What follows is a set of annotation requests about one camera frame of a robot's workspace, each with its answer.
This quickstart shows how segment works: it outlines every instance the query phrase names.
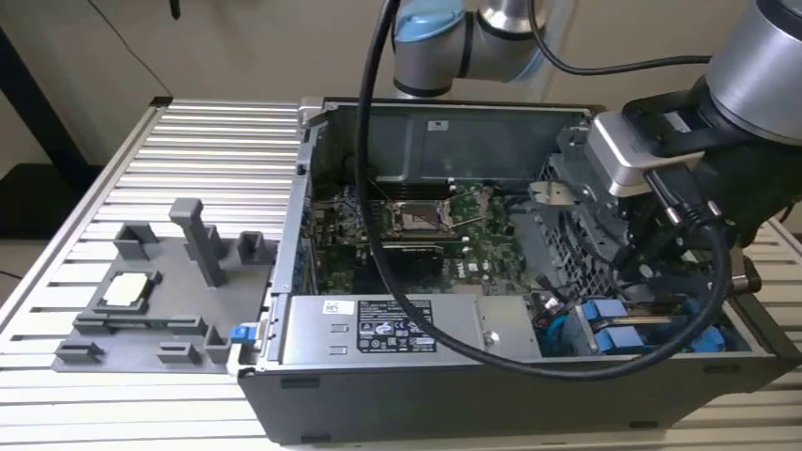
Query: gray bracket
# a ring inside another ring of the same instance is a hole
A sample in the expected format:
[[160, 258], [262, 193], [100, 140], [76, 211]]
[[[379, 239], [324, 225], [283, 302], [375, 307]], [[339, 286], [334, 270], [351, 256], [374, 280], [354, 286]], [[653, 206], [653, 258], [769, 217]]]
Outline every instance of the gray bracket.
[[159, 344], [156, 357], [163, 364], [192, 364], [200, 363], [200, 354], [192, 343], [164, 342]]
[[278, 246], [266, 241], [260, 232], [242, 232], [236, 240], [236, 252], [243, 265], [268, 265], [276, 259]]
[[127, 223], [113, 237], [113, 246], [125, 260], [147, 260], [141, 245], [155, 242], [159, 240], [147, 223]]
[[123, 329], [167, 330], [173, 335], [205, 335], [201, 317], [148, 318], [141, 315], [80, 314], [72, 322], [81, 334], [112, 334]]
[[197, 263], [205, 285], [219, 287], [226, 281], [223, 270], [218, 262], [219, 248], [222, 247], [216, 231], [207, 232], [200, 220], [203, 204], [199, 199], [179, 198], [171, 208], [171, 221], [184, 230], [189, 258]]
[[203, 340], [203, 350], [205, 350], [209, 359], [216, 364], [224, 364], [228, 360], [228, 352], [231, 351], [231, 342], [228, 338], [220, 337], [215, 326], [209, 327]]
[[55, 355], [71, 364], [96, 364], [100, 362], [103, 349], [93, 341], [64, 341], [55, 350]]

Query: barcode label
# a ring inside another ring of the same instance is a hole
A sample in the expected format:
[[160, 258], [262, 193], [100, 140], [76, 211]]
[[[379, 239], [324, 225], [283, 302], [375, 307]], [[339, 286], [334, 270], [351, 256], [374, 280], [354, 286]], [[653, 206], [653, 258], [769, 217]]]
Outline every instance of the barcode label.
[[323, 315], [354, 315], [354, 301], [323, 301]]
[[430, 132], [447, 132], [448, 121], [447, 120], [430, 120], [427, 128], [428, 128]]

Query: white label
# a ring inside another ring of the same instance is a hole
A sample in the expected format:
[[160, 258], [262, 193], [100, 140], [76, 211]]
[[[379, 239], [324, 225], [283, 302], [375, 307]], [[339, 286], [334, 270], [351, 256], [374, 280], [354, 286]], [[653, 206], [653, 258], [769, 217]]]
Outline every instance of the white label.
[[354, 315], [354, 301], [323, 301], [323, 315]]
[[689, 124], [686, 124], [686, 121], [682, 120], [682, 117], [679, 116], [679, 114], [675, 111], [671, 111], [670, 113], [665, 113], [663, 117], [669, 121], [669, 124], [671, 124], [671, 126], [674, 127], [675, 131], [678, 131], [679, 133], [690, 132]]
[[448, 130], [448, 121], [447, 120], [430, 120], [428, 121], [428, 131], [446, 132], [447, 130]]
[[125, 272], [117, 275], [103, 295], [107, 305], [129, 307], [141, 297], [148, 285], [148, 276], [143, 272]]

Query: black wire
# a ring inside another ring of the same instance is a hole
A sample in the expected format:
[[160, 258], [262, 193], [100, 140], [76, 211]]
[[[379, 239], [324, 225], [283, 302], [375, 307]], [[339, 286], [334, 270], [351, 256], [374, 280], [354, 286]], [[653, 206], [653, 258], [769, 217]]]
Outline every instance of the black wire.
[[[567, 230], [567, 218], [568, 218], [567, 213], [564, 211], [560, 211], [558, 213], [558, 227], [559, 227], [560, 232], [566, 236], [570, 234], [570, 231]], [[592, 259], [595, 259], [603, 265], [611, 266], [613, 262], [608, 260], [608, 258], [606, 258], [602, 254], [599, 254], [596, 252], [596, 250], [592, 248], [592, 244], [590, 244], [590, 242], [587, 242], [587, 238], [590, 238], [590, 236], [583, 237], [582, 233], [574, 233], [571, 235], [574, 235], [576, 244], [579, 244], [579, 248], [586, 252], [586, 254], [588, 254], [592, 257]]]
[[627, 63], [618, 66], [608, 66], [606, 68], [576, 68], [570, 66], [548, 49], [544, 43], [542, 30], [538, 28], [538, 21], [535, 20], [535, 1], [528, 3], [528, 24], [531, 25], [532, 35], [535, 42], [540, 47], [540, 52], [548, 60], [548, 62], [563, 72], [571, 75], [611, 75], [614, 73], [634, 72], [637, 70], [663, 68], [666, 66], [682, 66], [687, 64], [707, 64], [710, 62], [710, 56], [701, 55], [682, 55], [671, 56], [669, 58], [650, 59], [649, 61], [639, 61], [637, 63]]
[[615, 271], [613, 270], [613, 267], [607, 267], [607, 280], [610, 282], [610, 288], [613, 289], [613, 292], [618, 294], [625, 301], [631, 301], [631, 296], [629, 296], [625, 289], [621, 287], [621, 285], [618, 285], [618, 279], [615, 278]]
[[560, 292], [560, 289], [554, 286], [554, 284], [548, 280], [548, 277], [546, 277], [546, 274], [538, 274], [535, 276], [535, 282], [538, 283], [540, 288], [544, 289], [560, 303], [567, 304], [571, 302], [567, 296]]
[[374, 260], [376, 262], [376, 269], [379, 271], [387, 291], [399, 304], [400, 310], [403, 310], [403, 313], [407, 315], [407, 317], [416, 322], [423, 332], [427, 333], [428, 336], [431, 336], [435, 340], [438, 340], [438, 342], [440, 342], [440, 344], [443, 344], [448, 349], [454, 350], [459, 355], [479, 363], [492, 365], [500, 369], [506, 369], [528, 376], [559, 379], [564, 381], [599, 381], [637, 373], [638, 371], [667, 360], [667, 358], [670, 358], [670, 356], [677, 352], [681, 352], [693, 342], [694, 338], [709, 328], [721, 312], [725, 296], [727, 294], [727, 287], [730, 285], [730, 248], [725, 242], [723, 234], [719, 233], [719, 230], [713, 225], [702, 225], [699, 227], [699, 233], [710, 241], [714, 270], [710, 296], [705, 302], [705, 306], [702, 307], [698, 315], [686, 323], [683, 330], [666, 344], [654, 349], [650, 353], [639, 355], [637, 358], [619, 365], [591, 370], [564, 371], [534, 367], [523, 362], [506, 359], [499, 355], [468, 346], [454, 336], [435, 327], [435, 325], [422, 314], [419, 308], [410, 302], [408, 298], [402, 293], [399, 282], [394, 273], [390, 271], [387, 254], [384, 253], [384, 249], [382, 247], [380, 230], [376, 227], [376, 224], [374, 224], [374, 218], [370, 214], [371, 206], [367, 195], [367, 143], [370, 137], [371, 101], [374, 98], [374, 90], [376, 88], [382, 47], [383, 43], [387, 41], [390, 24], [392, 22], [392, 17], [399, 10], [399, 3], [400, 0], [384, 0], [382, 5], [379, 22], [376, 24], [376, 30], [374, 31], [374, 37], [371, 39], [368, 48], [368, 56], [364, 62], [355, 129], [356, 198], [363, 216], [362, 219], [364, 222], [364, 230], [367, 232], [367, 240], [371, 246]]
[[12, 279], [23, 280], [23, 276], [15, 274], [13, 272], [0, 270], [0, 274], [5, 275], [7, 277], [11, 277]]
[[131, 48], [131, 45], [128, 45], [128, 41], [125, 40], [125, 38], [123, 38], [123, 35], [116, 30], [116, 27], [113, 26], [112, 21], [109, 20], [109, 18], [107, 17], [107, 15], [103, 13], [103, 11], [100, 10], [100, 8], [95, 4], [93, 0], [87, 0], [87, 3], [92, 6], [93, 10], [97, 12], [97, 14], [100, 15], [100, 17], [103, 18], [103, 21], [107, 23], [107, 25], [112, 29], [113, 33], [119, 37], [120, 42], [123, 42], [123, 45], [125, 46], [125, 50], [128, 50], [128, 53], [131, 54], [131, 56], [136, 59], [136, 61], [139, 61], [139, 64], [141, 65], [141, 67], [145, 68], [145, 70], [148, 71], [148, 73], [153, 76], [155, 80], [157, 81], [157, 83], [161, 85], [161, 87], [167, 91], [167, 94], [172, 97], [173, 96], [173, 91], [171, 91], [171, 89], [167, 87], [167, 85], [164, 85], [164, 82], [161, 81], [161, 79], [159, 78], [159, 76], [155, 74], [153, 70], [151, 69], [151, 66], [148, 66], [145, 64], [145, 62], [141, 60], [141, 58], [139, 57], [139, 55], [136, 54], [136, 52]]
[[786, 210], [782, 213], [782, 216], [779, 217], [779, 223], [785, 223], [786, 221], [789, 221], [789, 218], [791, 217], [791, 213], [793, 213], [793, 208], [795, 207], [797, 204], [790, 204], [786, 207]]

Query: wall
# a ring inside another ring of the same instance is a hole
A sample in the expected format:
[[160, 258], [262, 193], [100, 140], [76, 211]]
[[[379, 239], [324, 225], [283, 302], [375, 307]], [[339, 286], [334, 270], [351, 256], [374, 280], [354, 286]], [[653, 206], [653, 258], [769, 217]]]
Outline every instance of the wall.
[[[750, 0], [578, 0], [560, 55], [600, 67], [677, 54], [713, 54]], [[554, 72], [544, 100], [621, 108], [631, 99], [687, 89], [703, 66], [578, 77]]]
[[[354, 96], [378, 0], [95, 0], [176, 97], [298, 101]], [[95, 163], [164, 90], [83, 0], [0, 0], [0, 24]], [[378, 94], [392, 95], [392, 58]], [[462, 82], [462, 99], [519, 101], [524, 86]]]
[[49, 161], [3, 94], [0, 94], [0, 136], [3, 136], [0, 178], [20, 163], [47, 163]]

